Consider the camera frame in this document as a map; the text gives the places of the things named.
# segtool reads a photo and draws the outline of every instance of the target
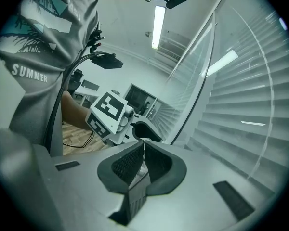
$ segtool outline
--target desk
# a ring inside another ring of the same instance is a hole
[[[102,95],[103,93],[99,90],[92,90],[83,86],[80,86],[76,89],[76,91],[74,92],[75,94],[79,94],[79,95],[83,95],[83,98],[81,100],[80,105],[83,105],[83,102],[85,101],[86,97],[95,97],[98,98],[100,95]]]

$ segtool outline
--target ceiling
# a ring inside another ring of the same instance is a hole
[[[167,10],[164,30],[192,39],[217,0],[188,0]],[[156,57],[152,38],[145,32],[153,30],[155,6],[163,1],[99,0],[98,12],[105,40],[102,44],[137,55],[147,61]]]

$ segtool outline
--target wooden floor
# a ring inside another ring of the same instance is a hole
[[[72,125],[64,123],[62,125],[63,143],[73,146],[83,146],[89,138],[91,131],[82,130]],[[94,135],[92,141],[85,148],[73,148],[63,145],[63,155],[94,152],[108,148],[98,135]]]

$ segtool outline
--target white wall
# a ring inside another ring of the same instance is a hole
[[[121,69],[105,70],[90,60],[83,62],[78,69],[84,74],[82,80],[90,81],[99,85],[99,90],[110,91],[116,90],[123,97],[131,84],[139,87],[154,97],[158,97],[165,86],[168,74],[161,70],[146,64],[146,62],[122,52],[115,52],[107,47],[99,47],[98,51],[107,53],[115,53],[117,59],[121,60],[124,65]],[[169,88],[171,93],[180,93],[180,83],[172,85]],[[163,97],[162,101],[167,102],[167,97]]]

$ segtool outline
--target person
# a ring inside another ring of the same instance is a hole
[[[10,129],[42,144],[64,72],[85,49],[98,25],[98,0],[22,0],[0,32],[0,58],[26,94]],[[62,155],[62,120],[82,129],[88,109],[65,91],[51,144]]]
[[[140,110],[139,110],[139,115],[143,115],[144,113],[145,113],[145,111],[148,109],[148,105],[150,104],[150,102],[148,101],[148,102],[146,102],[141,108],[140,108]]]

